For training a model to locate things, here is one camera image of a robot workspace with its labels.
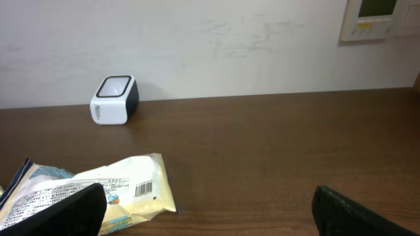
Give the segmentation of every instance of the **blue graphic on package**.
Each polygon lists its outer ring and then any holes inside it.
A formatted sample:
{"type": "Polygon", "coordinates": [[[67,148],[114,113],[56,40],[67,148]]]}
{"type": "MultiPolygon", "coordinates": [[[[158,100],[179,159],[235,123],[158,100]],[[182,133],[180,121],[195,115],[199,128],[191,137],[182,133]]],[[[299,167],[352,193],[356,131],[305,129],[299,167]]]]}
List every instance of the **blue graphic on package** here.
{"type": "Polygon", "coordinates": [[[36,176],[54,176],[58,179],[64,179],[64,178],[71,178],[74,176],[74,174],[68,172],[67,170],[64,170],[63,168],[57,168],[57,167],[39,167],[37,170],[35,170],[34,173],[29,177],[29,179],[35,178],[36,176]]]}

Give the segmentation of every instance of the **yellow plastic wrapper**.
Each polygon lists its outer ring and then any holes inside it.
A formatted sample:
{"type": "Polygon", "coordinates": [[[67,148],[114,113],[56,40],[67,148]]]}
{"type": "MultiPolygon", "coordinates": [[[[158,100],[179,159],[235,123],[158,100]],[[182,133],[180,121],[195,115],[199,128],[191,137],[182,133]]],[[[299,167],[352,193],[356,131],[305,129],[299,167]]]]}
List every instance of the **yellow plastic wrapper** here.
{"type": "Polygon", "coordinates": [[[99,235],[151,220],[165,210],[176,211],[160,154],[128,157],[76,175],[26,159],[0,197],[0,230],[93,183],[104,186],[108,202],[99,235]]]}

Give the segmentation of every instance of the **dark display screen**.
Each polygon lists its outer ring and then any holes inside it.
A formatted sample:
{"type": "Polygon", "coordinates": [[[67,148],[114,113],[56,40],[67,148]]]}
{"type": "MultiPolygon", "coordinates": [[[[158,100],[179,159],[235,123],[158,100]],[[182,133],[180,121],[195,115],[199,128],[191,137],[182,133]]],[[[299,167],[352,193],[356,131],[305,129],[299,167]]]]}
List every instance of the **dark display screen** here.
{"type": "Polygon", "coordinates": [[[363,0],[359,17],[386,16],[394,12],[396,0],[363,0]]]}

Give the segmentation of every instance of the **black and white device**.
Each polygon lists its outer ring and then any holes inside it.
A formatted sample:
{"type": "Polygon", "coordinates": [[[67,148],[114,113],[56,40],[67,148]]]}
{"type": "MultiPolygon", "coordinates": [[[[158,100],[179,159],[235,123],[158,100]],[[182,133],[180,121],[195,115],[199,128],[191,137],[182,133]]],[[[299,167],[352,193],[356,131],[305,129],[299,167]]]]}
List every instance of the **black and white device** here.
{"type": "Polygon", "coordinates": [[[103,80],[91,100],[91,115],[99,125],[122,125],[138,106],[134,76],[116,75],[103,80]]]}
{"type": "Polygon", "coordinates": [[[342,41],[420,34],[420,0],[349,0],[342,41]]]}

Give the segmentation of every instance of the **wooden table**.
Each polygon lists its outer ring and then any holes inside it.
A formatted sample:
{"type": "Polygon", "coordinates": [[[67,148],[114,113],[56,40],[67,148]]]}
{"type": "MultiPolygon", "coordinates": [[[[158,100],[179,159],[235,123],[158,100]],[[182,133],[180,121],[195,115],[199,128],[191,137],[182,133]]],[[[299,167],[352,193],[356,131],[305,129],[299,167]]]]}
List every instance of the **wooden table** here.
{"type": "Polygon", "coordinates": [[[317,235],[327,185],[420,233],[420,96],[411,88],[141,102],[126,125],[88,106],[0,110],[0,184],[25,157],[73,173],[162,153],[182,215],[115,235],[317,235]]]}

